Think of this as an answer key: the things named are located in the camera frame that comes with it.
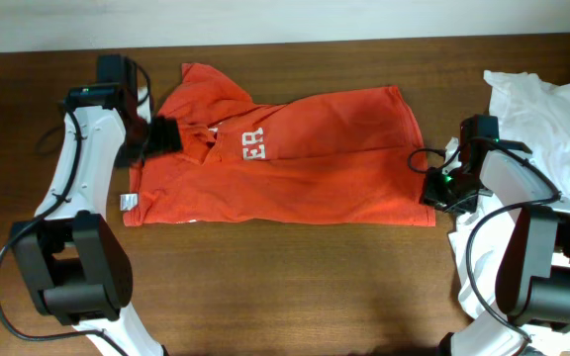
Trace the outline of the red orange soccer t-shirt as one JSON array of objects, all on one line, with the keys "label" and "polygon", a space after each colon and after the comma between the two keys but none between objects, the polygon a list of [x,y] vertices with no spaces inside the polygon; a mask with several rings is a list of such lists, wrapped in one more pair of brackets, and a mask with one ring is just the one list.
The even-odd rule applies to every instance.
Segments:
[{"label": "red orange soccer t-shirt", "polygon": [[186,63],[160,115],[183,147],[130,172],[126,226],[382,223],[432,226],[418,122],[394,85],[258,104],[215,67]]}]

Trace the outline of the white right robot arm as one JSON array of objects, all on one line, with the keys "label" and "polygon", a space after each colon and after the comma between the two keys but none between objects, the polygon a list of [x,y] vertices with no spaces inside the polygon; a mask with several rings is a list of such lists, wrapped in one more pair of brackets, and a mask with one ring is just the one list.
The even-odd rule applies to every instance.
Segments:
[{"label": "white right robot arm", "polygon": [[457,216],[458,271],[474,320],[439,355],[570,351],[570,201],[520,142],[452,140],[424,203]]}]

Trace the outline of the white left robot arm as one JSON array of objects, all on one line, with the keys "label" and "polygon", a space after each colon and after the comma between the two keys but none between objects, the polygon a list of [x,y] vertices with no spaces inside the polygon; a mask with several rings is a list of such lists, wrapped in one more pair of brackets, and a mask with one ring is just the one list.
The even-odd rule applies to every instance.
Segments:
[{"label": "white left robot arm", "polygon": [[12,252],[36,310],[64,333],[86,336],[103,355],[164,355],[132,303],[129,257],[106,221],[114,164],[121,149],[147,138],[149,100],[138,85],[73,88],[63,101],[64,138],[48,191],[27,222],[13,224]]}]

